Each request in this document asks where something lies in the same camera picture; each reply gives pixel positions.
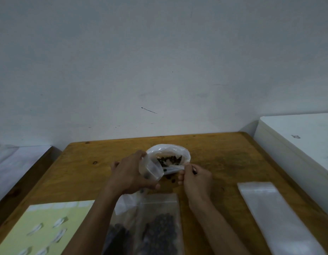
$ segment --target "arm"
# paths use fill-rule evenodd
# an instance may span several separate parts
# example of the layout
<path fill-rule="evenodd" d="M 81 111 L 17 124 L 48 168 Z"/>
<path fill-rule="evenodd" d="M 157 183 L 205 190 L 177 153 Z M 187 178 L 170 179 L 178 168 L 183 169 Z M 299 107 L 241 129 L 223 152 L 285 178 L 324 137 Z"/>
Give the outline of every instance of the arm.
<path fill-rule="evenodd" d="M 101 254 L 111 216 L 122 194 L 135 193 L 141 188 L 159 189 L 160 185 L 139 173 L 139 160 L 146 152 L 123 158 L 111 165 L 112 174 L 101 189 L 89 213 L 67 244 L 62 255 Z"/>
<path fill-rule="evenodd" d="M 189 207 L 204 230 L 216 255 L 250 255 L 234 230 L 210 200 L 212 174 L 198 165 L 186 165 L 180 171 L 179 184 L 184 184 Z"/>

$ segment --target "yellow paper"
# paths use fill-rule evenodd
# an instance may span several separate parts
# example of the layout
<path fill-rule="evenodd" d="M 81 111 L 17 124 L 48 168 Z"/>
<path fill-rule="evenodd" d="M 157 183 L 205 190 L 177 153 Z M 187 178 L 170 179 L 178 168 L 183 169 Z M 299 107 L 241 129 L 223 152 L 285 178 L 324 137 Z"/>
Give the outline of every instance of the yellow paper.
<path fill-rule="evenodd" d="M 18 255 L 25 249 L 27 254 L 36 254 L 48 248 L 51 255 L 60 255 L 89 212 L 94 201 L 48 203 L 31 205 L 9 232 L 0 245 L 0 255 Z M 65 218 L 58 227 L 57 220 Z M 31 235 L 32 229 L 42 223 L 42 227 Z M 52 242 L 57 234 L 66 229 L 58 242 Z"/>

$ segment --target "person's right arm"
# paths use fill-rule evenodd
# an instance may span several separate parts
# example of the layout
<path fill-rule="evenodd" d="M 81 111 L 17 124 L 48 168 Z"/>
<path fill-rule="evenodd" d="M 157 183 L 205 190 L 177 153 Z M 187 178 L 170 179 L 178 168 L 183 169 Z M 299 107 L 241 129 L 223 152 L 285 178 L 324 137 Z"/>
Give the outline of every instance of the person's right arm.
<path fill-rule="evenodd" d="M 189 207 L 202 226 L 216 255 L 249 255 L 249 251 L 210 200 L 212 174 L 194 164 L 180 171 L 179 184 L 184 184 Z"/>

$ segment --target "person's left hand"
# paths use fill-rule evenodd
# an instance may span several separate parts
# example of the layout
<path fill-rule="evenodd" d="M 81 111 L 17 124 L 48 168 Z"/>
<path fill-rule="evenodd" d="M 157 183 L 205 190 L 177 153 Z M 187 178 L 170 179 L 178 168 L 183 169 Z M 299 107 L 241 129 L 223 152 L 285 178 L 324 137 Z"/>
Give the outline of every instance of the person's left hand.
<path fill-rule="evenodd" d="M 146 152 L 138 150 L 120 162 L 111 164 L 112 174 L 108 184 L 114 187 L 114 191 L 120 194 L 132 194 L 141 188 L 159 189 L 160 184 L 155 180 L 145 179 L 139 173 L 139 161 L 146 156 Z"/>

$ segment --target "wall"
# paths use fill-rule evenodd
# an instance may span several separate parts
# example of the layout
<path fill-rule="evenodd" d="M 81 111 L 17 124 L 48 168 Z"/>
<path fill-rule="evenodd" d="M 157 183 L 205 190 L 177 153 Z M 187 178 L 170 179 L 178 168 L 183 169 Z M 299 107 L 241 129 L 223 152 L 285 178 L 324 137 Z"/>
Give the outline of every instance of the wall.
<path fill-rule="evenodd" d="M 0 144 L 326 111 L 328 0 L 0 0 Z"/>

